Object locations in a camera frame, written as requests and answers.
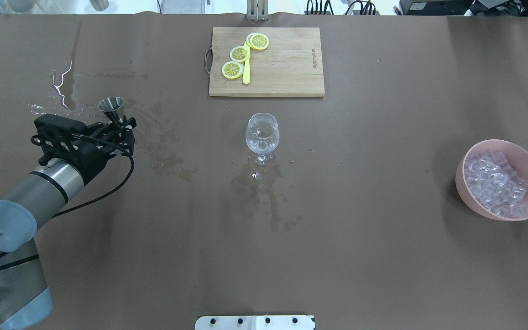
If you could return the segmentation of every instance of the bowl of ice cubes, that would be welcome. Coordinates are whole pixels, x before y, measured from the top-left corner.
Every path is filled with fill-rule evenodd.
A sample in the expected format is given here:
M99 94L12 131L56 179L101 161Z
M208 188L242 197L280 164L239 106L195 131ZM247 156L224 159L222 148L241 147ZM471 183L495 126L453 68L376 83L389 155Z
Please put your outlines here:
M504 140L475 144L463 157L455 186L466 205L495 220L528 219L528 152Z

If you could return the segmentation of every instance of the wooden cutting board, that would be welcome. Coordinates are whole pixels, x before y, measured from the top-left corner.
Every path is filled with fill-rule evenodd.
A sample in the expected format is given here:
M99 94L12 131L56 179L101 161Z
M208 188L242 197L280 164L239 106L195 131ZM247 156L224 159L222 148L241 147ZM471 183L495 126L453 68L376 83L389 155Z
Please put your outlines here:
M243 46L252 32L270 39L265 50L251 50L252 81L227 79L221 74L229 52ZM211 96L317 96L325 95L321 36L318 27L214 27Z

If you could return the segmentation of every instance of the wine glass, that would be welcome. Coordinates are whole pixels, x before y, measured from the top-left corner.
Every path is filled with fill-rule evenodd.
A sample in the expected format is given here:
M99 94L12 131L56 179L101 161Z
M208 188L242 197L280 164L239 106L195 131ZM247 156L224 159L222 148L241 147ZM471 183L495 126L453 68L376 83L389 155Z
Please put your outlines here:
M247 122L246 144L252 150L248 162L254 171L266 172L274 165L272 151L281 136L278 121L270 113L256 113Z

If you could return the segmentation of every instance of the brown table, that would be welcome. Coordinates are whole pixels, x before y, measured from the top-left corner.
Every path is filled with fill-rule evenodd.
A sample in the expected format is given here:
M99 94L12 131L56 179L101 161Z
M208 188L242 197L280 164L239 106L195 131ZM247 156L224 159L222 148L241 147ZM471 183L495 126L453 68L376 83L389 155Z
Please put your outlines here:
M320 27L324 98L208 96L212 27L252 24ZM50 75L71 59L65 110ZM265 313L528 329L528 221L480 217L453 183L480 140L528 150L528 18L0 15L0 193L37 165L39 113L92 123L108 95L138 119L136 171L38 232L55 310L34 329ZM255 183L243 135L258 111L281 138ZM71 205L127 169L111 161Z

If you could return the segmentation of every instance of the metal jigger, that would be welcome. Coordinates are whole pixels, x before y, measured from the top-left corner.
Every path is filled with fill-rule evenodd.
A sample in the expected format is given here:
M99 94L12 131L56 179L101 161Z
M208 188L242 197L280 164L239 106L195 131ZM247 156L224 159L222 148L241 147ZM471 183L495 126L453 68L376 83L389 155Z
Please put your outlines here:
M102 12L109 7L109 0L89 0L96 11Z
M117 127L121 127L124 122L122 98L119 96L104 98L99 102L99 110L101 110Z

